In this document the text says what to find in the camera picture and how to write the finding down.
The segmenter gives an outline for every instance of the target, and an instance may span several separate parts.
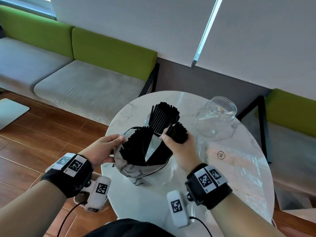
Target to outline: person's right hand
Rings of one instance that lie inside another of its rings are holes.
[[[194,136],[188,133],[188,139],[183,144],[176,143],[171,137],[166,135],[166,130],[160,136],[160,139],[173,152],[177,164],[188,175],[190,172],[202,163],[195,147]]]

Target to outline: empty jar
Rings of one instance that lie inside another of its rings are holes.
[[[199,110],[195,124],[202,135],[215,137],[229,126],[236,113],[237,107],[231,100],[215,96]]]

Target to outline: black metal frame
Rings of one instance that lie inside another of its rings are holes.
[[[158,78],[158,73],[159,73],[159,63],[156,63],[155,67],[153,68],[152,72],[150,73],[148,80],[146,81],[142,91],[139,94],[140,96],[146,95],[147,91],[151,85],[151,83],[153,83],[153,87],[151,92],[155,92],[156,91],[156,84],[157,84],[157,78]]]
[[[250,111],[258,106],[260,137],[261,137],[261,149],[268,162],[270,164],[270,138],[268,130],[268,122],[265,111],[264,96],[257,97],[249,106],[246,107],[238,116],[237,119],[241,121]]]

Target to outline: white side table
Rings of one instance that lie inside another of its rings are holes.
[[[143,126],[144,120],[151,111],[151,107],[161,101],[165,101],[178,108],[180,123],[197,139],[199,134],[195,127],[195,115],[208,100],[197,95],[179,91],[154,92],[133,100],[116,115],[106,135],[122,134],[131,127]],[[228,136],[223,135],[223,138],[220,138],[217,142],[257,156],[263,183],[264,196],[262,198],[266,199],[268,204],[267,211],[272,216],[274,209],[274,188],[268,163],[253,136],[239,120],[234,119],[230,130],[232,134]],[[112,164],[104,164],[102,166],[102,175],[112,180],[108,196],[119,219],[131,218],[151,222],[175,236],[209,236],[206,229],[197,221],[181,229],[173,225],[166,195],[174,189],[184,188],[186,180],[184,174],[177,176],[176,180],[172,181],[172,183],[163,186],[147,187],[133,185],[115,167],[112,168]],[[201,213],[205,212],[204,208],[204,206],[198,206],[198,210],[201,210]],[[199,213],[195,213],[195,216],[201,218],[214,237],[223,236],[216,223],[207,224],[206,218],[208,217],[205,214],[201,216]]]

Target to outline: person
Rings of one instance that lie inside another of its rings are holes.
[[[190,133],[184,144],[176,143],[165,132],[160,139],[172,150],[177,164],[187,175],[202,164],[196,151],[194,137]],[[110,154],[123,141],[124,137],[118,134],[105,136],[78,154],[84,156],[92,167],[96,168],[103,163],[113,162],[114,159]],[[42,237],[65,201],[65,194],[57,186],[48,180],[41,180],[0,209],[0,236]],[[228,194],[213,207],[211,214],[225,237],[284,237],[280,231],[233,193]],[[157,236],[173,236],[154,224],[122,219],[108,223],[90,232],[86,237],[136,237],[148,236],[152,233],[156,233]]]

